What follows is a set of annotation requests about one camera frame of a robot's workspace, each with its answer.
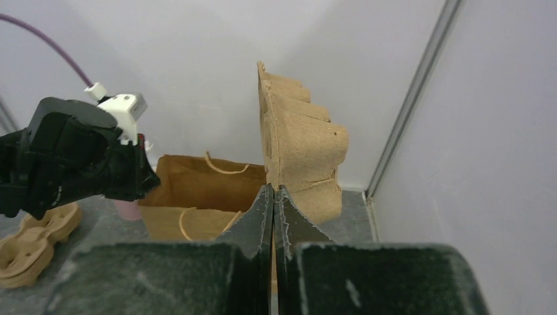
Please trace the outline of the brown cardboard cup carriers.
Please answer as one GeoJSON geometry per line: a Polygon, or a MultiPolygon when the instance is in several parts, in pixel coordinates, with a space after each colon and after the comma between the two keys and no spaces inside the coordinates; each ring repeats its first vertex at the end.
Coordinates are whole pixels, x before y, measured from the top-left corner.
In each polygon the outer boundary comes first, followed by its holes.
{"type": "Polygon", "coordinates": [[[26,215],[20,230],[1,240],[1,287],[34,285],[51,263],[54,246],[67,242],[82,218],[76,202],[48,210],[41,220],[26,215]]]}

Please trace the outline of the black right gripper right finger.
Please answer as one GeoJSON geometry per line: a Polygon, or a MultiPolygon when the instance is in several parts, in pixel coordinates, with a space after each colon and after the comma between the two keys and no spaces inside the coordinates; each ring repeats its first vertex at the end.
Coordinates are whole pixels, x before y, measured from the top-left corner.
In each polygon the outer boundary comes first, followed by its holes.
{"type": "Polygon", "coordinates": [[[488,314],[474,273],[440,243],[337,243],[275,193],[280,314],[488,314]]]}

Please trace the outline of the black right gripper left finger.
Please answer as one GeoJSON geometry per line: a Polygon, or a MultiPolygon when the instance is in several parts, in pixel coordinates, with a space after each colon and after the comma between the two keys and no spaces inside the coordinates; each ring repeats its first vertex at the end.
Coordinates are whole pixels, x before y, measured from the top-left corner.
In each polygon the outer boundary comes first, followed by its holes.
{"type": "Polygon", "coordinates": [[[47,314],[270,314],[274,192],[216,240],[111,243],[76,253],[47,314]]]}

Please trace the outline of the single brown cup carrier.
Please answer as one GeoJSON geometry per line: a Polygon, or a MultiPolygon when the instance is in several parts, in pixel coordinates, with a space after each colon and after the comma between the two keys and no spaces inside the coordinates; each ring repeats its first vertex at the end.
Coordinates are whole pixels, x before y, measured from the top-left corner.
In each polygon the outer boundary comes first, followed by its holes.
{"type": "Polygon", "coordinates": [[[285,187],[313,223],[335,219],[342,212],[338,167],[349,148],[347,129],[311,101],[301,81],[270,73],[261,61],[257,82],[267,183],[285,187]]]}

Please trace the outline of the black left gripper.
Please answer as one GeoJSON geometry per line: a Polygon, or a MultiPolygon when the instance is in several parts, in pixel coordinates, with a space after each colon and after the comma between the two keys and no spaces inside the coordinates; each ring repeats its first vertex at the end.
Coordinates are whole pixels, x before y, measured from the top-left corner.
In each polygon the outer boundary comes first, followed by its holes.
{"type": "Polygon", "coordinates": [[[42,99],[29,125],[1,137],[1,214],[46,212],[102,195],[134,201],[158,187],[145,137],[122,145],[116,119],[98,104],[42,99]]]}

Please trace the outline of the brown paper takeout bag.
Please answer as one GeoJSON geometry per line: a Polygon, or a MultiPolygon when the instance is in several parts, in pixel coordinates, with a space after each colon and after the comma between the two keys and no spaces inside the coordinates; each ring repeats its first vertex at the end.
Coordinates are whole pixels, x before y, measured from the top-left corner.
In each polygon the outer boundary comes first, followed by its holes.
{"type": "Polygon", "coordinates": [[[210,156],[164,155],[156,174],[161,185],[139,201],[153,240],[216,239],[251,208],[266,183],[262,165],[210,156]]]}

